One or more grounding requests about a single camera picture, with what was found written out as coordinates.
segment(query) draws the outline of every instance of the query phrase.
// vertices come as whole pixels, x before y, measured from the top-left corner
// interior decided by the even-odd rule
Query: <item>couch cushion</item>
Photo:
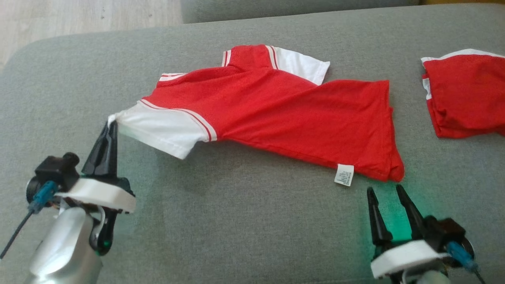
[[[417,5],[419,0],[181,0],[184,23]]]
[[[26,213],[24,185],[47,155],[73,151],[84,160],[107,116],[150,94],[161,73],[220,66],[234,45],[267,43],[331,61],[326,81],[390,80],[402,184],[422,214],[466,228],[483,277],[500,282],[505,139],[438,139],[420,58],[465,48],[505,55],[504,19],[501,5],[419,6],[33,43],[0,77],[0,245]],[[393,183],[355,175],[348,188],[333,182],[334,170],[227,142],[198,144],[183,161],[124,136],[118,148],[137,211],[118,217],[99,283],[375,283],[368,186],[395,238],[410,234]],[[24,279],[55,214],[45,209],[28,221],[2,261],[0,282]],[[450,274],[456,283],[476,281],[462,270]]]

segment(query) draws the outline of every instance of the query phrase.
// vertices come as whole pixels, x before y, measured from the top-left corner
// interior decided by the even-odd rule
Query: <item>blue cable connector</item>
[[[485,284],[486,282],[484,279],[480,276],[479,273],[479,266],[477,263],[473,260],[472,256],[461,246],[460,244],[456,242],[449,242],[446,246],[447,252],[452,256],[452,258],[456,259],[461,265],[469,272],[474,273],[477,278],[479,278],[479,281],[482,284]]]
[[[33,197],[33,201],[28,205],[28,211],[33,211],[33,214],[38,214],[48,201],[53,199],[53,196],[58,191],[58,185],[54,181],[47,181]]]

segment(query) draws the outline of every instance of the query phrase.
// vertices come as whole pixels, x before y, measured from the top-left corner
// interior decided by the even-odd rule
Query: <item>gray couch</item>
[[[82,160],[109,114],[149,95],[162,72],[219,66],[222,51],[267,43],[331,61],[326,81],[390,80],[402,184],[421,213],[468,231],[488,283],[505,279],[505,138],[438,139],[420,58],[474,48],[505,54],[505,6],[459,4],[340,11],[65,36],[18,51],[0,86],[0,245],[26,213],[24,185],[47,156]],[[230,142],[197,144],[185,160],[121,136],[119,173],[137,211],[118,217],[99,283],[376,283],[366,188],[395,238],[409,236],[393,183]],[[28,221],[0,264],[20,283],[53,222]],[[454,283],[477,283],[462,270]]]
[[[184,23],[417,5],[419,0],[181,0]]]

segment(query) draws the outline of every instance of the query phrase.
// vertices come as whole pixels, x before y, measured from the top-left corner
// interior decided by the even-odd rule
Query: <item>care label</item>
[[[338,164],[337,175],[335,176],[335,182],[346,186],[350,186],[353,174],[354,174],[354,166]]]

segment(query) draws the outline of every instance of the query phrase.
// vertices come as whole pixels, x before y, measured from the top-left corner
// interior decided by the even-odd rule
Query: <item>wooden floor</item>
[[[0,0],[0,70],[23,46],[60,35],[182,23],[180,0]]]

